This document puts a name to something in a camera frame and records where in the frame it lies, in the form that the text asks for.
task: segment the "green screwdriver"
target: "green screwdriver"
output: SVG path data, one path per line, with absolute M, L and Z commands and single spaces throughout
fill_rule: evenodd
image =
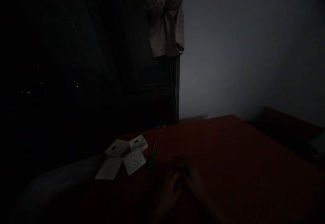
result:
M 150 154 L 149 164 L 147 168 L 148 175 L 151 175 L 153 173 L 153 159 L 155 158 L 155 145 L 156 145 L 156 139 L 155 139 L 155 143 L 153 144 L 153 150 Z

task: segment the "white wall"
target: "white wall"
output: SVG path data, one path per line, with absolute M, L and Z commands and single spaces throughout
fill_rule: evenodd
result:
M 248 120 L 266 101 L 275 104 L 265 99 L 269 87 L 317 1 L 183 0 L 180 120 L 228 114 Z
M 325 13 L 316 6 L 278 67 L 264 104 L 325 127 Z

